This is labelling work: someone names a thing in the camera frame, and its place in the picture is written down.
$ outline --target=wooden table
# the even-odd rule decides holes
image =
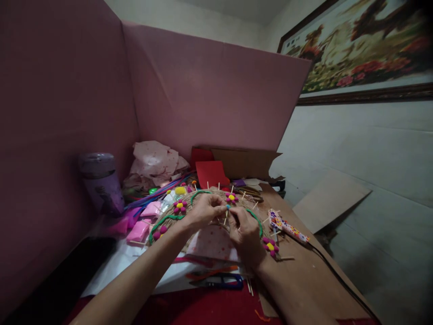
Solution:
[[[361,295],[354,284],[343,273],[338,264],[331,258],[326,250],[319,244],[313,234],[304,226],[302,221],[296,216],[287,203],[278,195],[277,192],[268,184],[260,184],[263,188],[262,197],[264,202],[257,205],[262,220],[267,218],[268,209],[280,210],[280,215],[290,225],[297,228],[302,234],[309,236],[311,244],[316,247],[327,258],[331,265],[343,280],[357,293],[364,302],[365,298]],[[356,319],[370,318],[364,308],[350,295],[350,293],[340,284],[338,279],[332,274],[331,270],[322,260],[322,258],[294,239],[289,242],[279,237],[280,255],[293,256],[295,260],[282,261],[286,274],[282,274],[295,281],[323,311],[335,319]],[[272,309],[269,312],[269,306],[265,302],[263,311],[267,316],[272,317]]]

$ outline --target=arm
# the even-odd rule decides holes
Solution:
[[[194,208],[97,294],[71,324],[131,324],[188,239],[227,207],[203,194]]]
[[[231,208],[229,223],[230,238],[242,261],[261,279],[288,324],[337,324],[295,281],[282,280],[285,270],[263,249],[258,223],[244,208]]]

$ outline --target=red card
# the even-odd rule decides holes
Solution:
[[[213,153],[210,150],[201,149],[201,148],[191,148],[191,160],[189,164],[191,165],[191,170],[196,169],[195,163],[197,161],[213,161]]]
[[[227,177],[224,174],[224,167],[222,161],[211,161],[211,162],[196,162],[198,182],[202,189],[207,188],[207,182],[209,187],[218,187],[220,185],[227,185]]]

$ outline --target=wooden frame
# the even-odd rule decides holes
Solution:
[[[327,0],[287,32],[281,39],[277,53],[281,53],[284,42],[315,20],[339,0]],[[395,101],[421,101],[433,99],[433,82],[409,86],[353,91],[299,98],[298,106],[330,105],[346,103],[373,103]]]

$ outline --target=blue scissors handle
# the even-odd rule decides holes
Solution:
[[[206,282],[206,287],[233,290],[242,290],[242,288],[244,287],[244,282],[239,274],[217,273],[211,276],[211,278],[220,278],[221,282]],[[236,282],[226,282],[228,279],[235,279]]]

